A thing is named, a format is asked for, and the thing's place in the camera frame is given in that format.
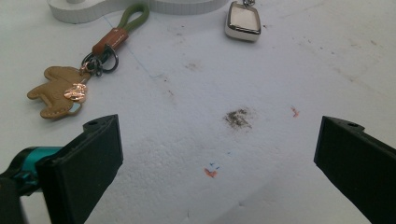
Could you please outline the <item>white foam stand base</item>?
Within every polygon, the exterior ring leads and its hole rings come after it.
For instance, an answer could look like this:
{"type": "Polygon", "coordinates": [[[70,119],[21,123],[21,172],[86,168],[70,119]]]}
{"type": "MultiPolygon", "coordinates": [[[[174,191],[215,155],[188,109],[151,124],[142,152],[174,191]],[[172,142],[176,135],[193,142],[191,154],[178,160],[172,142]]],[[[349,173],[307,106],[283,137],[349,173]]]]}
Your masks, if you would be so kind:
{"type": "Polygon", "coordinates": [[[151,11],[167,15],[200,15],[225,6],[230,0],[46,0],[58,21],[79,24],[145,3],[151,11]]]}

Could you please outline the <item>silver rectangular keychain pendant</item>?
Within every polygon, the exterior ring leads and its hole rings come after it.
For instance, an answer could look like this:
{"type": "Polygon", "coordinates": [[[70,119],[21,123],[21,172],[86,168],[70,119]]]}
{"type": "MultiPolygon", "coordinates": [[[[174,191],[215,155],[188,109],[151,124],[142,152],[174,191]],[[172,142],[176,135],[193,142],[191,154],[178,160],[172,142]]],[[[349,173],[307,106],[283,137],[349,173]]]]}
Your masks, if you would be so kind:
{"type": "Polygon", "coordinates": [[[261,36],[262,27],[258,10],[254,7],[256,0],[233,1],[230,4],[225,23],[228,37],[256,42],[261,36]]]}

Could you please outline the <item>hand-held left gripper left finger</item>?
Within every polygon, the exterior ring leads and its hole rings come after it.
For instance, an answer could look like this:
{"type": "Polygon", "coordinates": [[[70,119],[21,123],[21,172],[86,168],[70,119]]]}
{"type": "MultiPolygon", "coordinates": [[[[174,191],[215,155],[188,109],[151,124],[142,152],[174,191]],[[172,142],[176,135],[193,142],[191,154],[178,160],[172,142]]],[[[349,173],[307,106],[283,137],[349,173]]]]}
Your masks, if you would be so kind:
{"type": "Polygon", "coordinates": [[[27,224],[21,197],[37,191],[52,224],[84,224],[122,163],[116,115],[85,123],[63,147],[28,147],[0,174],[0,224],[27,224]]]}

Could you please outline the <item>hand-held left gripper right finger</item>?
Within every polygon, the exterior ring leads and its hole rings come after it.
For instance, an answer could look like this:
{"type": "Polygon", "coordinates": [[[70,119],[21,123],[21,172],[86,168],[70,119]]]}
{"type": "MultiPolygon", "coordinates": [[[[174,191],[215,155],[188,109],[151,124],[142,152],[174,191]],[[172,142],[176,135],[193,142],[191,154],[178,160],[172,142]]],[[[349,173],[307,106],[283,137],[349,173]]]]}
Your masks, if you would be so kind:
{"type": "Polygon", "coordinates": [[[316,166],[372,224],[396,224],[396,149],[351,121],[324,116],[316,166]]]}

